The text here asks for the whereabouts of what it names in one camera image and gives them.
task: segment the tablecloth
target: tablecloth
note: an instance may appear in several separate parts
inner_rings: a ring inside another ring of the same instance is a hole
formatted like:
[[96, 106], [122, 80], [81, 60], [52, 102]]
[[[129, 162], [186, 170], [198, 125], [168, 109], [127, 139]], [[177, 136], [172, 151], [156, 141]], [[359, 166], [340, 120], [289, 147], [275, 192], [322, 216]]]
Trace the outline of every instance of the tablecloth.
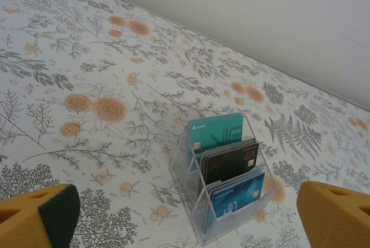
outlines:
[[123, 0], [0, 8], [0, 198], [76, 185], [72, 248], [198, 246], [168, 164], [200, 117], [247, 117], [279, 189], [208, 247], [309, 247], [302, 182], [370, 192], [366, 110]]

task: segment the black rubber pad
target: black rubber pad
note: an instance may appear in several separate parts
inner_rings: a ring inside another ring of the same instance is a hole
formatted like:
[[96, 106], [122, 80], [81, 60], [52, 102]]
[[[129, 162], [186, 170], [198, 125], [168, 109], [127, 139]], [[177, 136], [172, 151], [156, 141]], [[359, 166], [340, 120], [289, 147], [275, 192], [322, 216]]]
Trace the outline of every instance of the black rubber pad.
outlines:
[[53, 248], [68, 248], [80, 215], [77, 188], [70, 185], [39, 207]]

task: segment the black card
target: black card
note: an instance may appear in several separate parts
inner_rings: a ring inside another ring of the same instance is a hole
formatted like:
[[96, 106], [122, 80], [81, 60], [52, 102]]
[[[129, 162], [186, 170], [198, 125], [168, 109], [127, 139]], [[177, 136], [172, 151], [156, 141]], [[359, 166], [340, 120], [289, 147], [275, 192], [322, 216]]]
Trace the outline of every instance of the black card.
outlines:
[[258, 143], [255, 143], [208, 157], [203, 173], [206, 185], [218, 180], [223, 182], [252, 170], [256, 165], [257, 153]]

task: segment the white wall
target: white wall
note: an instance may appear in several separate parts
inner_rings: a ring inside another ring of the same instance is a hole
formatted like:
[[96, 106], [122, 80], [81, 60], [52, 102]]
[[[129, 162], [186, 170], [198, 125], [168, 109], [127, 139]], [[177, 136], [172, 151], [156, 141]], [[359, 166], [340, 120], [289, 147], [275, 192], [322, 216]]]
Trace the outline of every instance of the white wall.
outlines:
[[128, 0], [370, 109], [370, 0]]

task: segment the card holder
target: card holder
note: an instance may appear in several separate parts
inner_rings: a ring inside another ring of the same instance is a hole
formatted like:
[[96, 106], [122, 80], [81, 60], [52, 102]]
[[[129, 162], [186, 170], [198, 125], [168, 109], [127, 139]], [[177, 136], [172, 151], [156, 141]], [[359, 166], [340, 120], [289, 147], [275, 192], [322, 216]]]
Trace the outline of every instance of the card holder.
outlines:
[[[243, 140], [255, 138], [251, 126], [247, 119], [243, 123], [246, 132], [243, 132]], [[266, 164], [261, 148], [258, 150], [257, 162], [255, 168], [260, 168], [265, 173], [265, 180], [271, 177], [271, 173]], [[177, 182], [177, 189], [183, 201], [185, 212], [193, 228], [198, 243], [202, 246], [220, 238], [228, 232], [238, 228], [242, 224], [248, 222], [264, 210], [273, 195], [277, 192], [277, 187], [272, 182], [268, 187], [262, 188], [261, 196], [258, 200], [249, 205], [235, 211], [228, 212], [225, 215], [217, 218], [213, 205], [210, 200], [210, 195], [207, 191], [199, 163], [195, 156], [193, 147], [190, 143], [188, 128], [186, 127], [182, 133], [179, 144], [176, 149], [175, 156], [170, 164], [170, 173], [172, 179]], [[198, 182], [201, 181], [201, 190], [198, 191]], [[213, 215], [214, 222], [207, 232], [204, 233], [204, 218], [206, 209], [210, 210], [209, 214]]]

